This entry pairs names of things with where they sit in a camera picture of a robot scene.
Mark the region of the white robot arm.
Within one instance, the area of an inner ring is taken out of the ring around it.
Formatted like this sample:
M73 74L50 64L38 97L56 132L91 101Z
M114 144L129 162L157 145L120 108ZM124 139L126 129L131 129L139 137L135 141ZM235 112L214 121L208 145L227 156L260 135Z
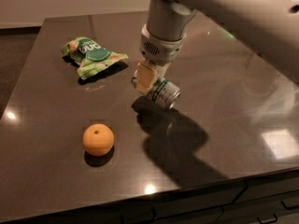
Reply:
M150 0L133 84L147 94L165 74L196 12L208 16L291 81L299 79L299 0Z

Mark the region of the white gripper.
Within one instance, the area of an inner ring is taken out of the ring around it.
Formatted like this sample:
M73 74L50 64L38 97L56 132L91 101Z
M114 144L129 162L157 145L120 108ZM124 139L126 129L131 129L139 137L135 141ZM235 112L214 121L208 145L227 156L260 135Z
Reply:
M144 25L141 30L140 51L146 62L139 63L136 69L136 89L146 95L156 80L163 77L169 65L177 58L186 35L176 41L167 41L152 35Z

